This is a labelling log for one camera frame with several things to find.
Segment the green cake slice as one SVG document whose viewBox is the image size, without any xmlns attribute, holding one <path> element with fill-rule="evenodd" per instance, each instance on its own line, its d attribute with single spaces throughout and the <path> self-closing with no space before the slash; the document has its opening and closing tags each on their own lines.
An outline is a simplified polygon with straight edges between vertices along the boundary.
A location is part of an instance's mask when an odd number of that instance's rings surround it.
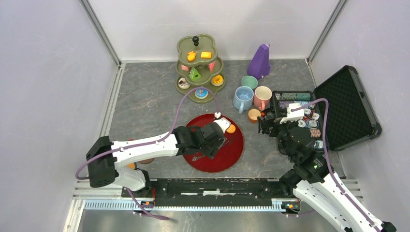
<svg viewBox="0 0 410 232">
<path fill-rule="evenodd" d="M 192 67 L 190 69 L 189 77 L 192 81 L 196 81 L 196 80 L 201 78 L 201 74 L 199 73 L 199 71 L 195 67 Z"/>
</svg>

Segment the orange fish-shaped cookie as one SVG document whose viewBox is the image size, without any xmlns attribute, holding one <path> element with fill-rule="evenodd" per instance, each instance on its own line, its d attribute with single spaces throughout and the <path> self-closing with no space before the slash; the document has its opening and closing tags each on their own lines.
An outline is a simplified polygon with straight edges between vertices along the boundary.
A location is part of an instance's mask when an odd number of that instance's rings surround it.
<svg viewBox="0 0 410 232">
<path fill-rule="evenodd" d="M 193 62 L 196 59 L 196 56 L 197 56 L 196 52 L 194 52 L 194 51 L 188 52 L 187 53 L 188 62 Z"/>
</svg>

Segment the chocolate white tart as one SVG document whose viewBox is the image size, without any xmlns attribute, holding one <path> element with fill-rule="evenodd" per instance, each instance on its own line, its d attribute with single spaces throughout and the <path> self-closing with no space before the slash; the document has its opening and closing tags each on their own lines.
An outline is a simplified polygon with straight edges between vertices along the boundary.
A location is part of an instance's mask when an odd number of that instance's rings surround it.
<svg viewBox="0 0 410 232">
<path fill-rule="evenodd" d="M 190 84 L 186 81 L 186 79 L 184 77 L 179 78 L 179 80 L 177 81 L 177 86 L 180 89 L 189 89 L 190 88 Z"/>
</svg>

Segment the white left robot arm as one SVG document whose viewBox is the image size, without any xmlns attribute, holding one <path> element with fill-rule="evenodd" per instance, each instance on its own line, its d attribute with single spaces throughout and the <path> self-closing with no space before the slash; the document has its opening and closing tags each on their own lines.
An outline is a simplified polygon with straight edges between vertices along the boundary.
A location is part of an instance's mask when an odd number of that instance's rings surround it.
<svg viewBox="0 0 410 232">
<path fill-rule="evenodd" d="M 196 153 L 213 158 L 225 143 L 230 125 L 222 117 L 203 127 L 179 126 L 171 132 L 134 141 L 111 142 L 108 136 L 101 137 L 86 155 L 89 184 L 92 188 L 115 184 L 146 197 L 152 191 L 147 172 L 133 170 L 129 164 Z"/>
</svg>

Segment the square orange cracker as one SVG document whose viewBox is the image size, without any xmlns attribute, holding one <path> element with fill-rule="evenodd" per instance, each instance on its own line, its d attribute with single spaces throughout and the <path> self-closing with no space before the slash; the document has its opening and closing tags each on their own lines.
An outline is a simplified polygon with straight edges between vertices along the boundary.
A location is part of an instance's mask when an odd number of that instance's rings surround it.
<svg viewBox="0 0 410 232">
<path fill-rule="evenodd" d="M 201 58 L 211 59 L 212 58 L 212 52 L 206 52 L 206 51 L 201 52 Z"/>
</svg>

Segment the blue frosted donut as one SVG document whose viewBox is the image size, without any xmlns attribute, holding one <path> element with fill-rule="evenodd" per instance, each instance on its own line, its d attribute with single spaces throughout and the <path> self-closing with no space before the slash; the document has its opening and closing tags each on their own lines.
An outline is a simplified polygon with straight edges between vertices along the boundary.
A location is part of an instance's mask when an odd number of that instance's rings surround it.
<svg viewBox="0 0 410 232">
<path fill-rule="evenodd" d="M 208 90 L 200 88 L 195 90 L 194 95 L 198 99 L 205 99 L 208 96 Z"/>
</svg>

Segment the pink strawberry cake slice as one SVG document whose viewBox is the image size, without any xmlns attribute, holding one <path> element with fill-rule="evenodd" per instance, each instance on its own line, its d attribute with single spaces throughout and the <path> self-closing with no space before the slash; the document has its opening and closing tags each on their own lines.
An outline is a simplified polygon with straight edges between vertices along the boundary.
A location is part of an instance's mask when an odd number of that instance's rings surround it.
<svg viewBox="0 0 410 232">
<path fill-rule="evenodd" d="M 209 63 L 208 65 L 207 65 L 207 67 L 208 67 L 208 69 L 209 69 L 209 71 L 210 72 L 212 72 L 213 71 L 213 69 L 214 69 L 214 66 L 215 66 L 215 61 L 214 62 L 212 62 L 212 63 Z"/>
</svg>

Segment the round orange cookie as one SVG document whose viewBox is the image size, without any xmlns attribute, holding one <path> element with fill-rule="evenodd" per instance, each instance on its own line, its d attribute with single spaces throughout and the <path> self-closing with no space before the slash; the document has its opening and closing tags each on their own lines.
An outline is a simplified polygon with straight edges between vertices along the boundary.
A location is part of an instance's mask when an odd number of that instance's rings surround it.
<svg viewBox="0 0 410 232">
<path fill-rule="evenodd" d="M 229 133 L 229 134 L 233 134 L 233 133 L 235 133 L 235 131 L 236 131 L 236 126 L 233 125 L 233 124 L 231 124 L 231 125 L 228 127 L 228 129 L 226 130 L 226 132 Z"/>
</svg>

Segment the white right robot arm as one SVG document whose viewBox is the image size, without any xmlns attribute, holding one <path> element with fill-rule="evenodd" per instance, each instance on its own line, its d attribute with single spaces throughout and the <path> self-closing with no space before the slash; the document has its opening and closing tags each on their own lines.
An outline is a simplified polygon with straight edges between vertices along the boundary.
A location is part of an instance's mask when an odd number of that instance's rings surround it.
<svg viewBox="0 0 410 232">
<path fill-rule="evenodd" d="M 279 182 L 285 197 L 297 197 L 324 217 L 339 232 L 395 232 L 391 223 L 367 210 L 342 183 L 324 155 L 314 149 L 308 128 L 258 117 L 258 132 L 276 137 L 278 147 L 293 163 Z"/>
</svg>

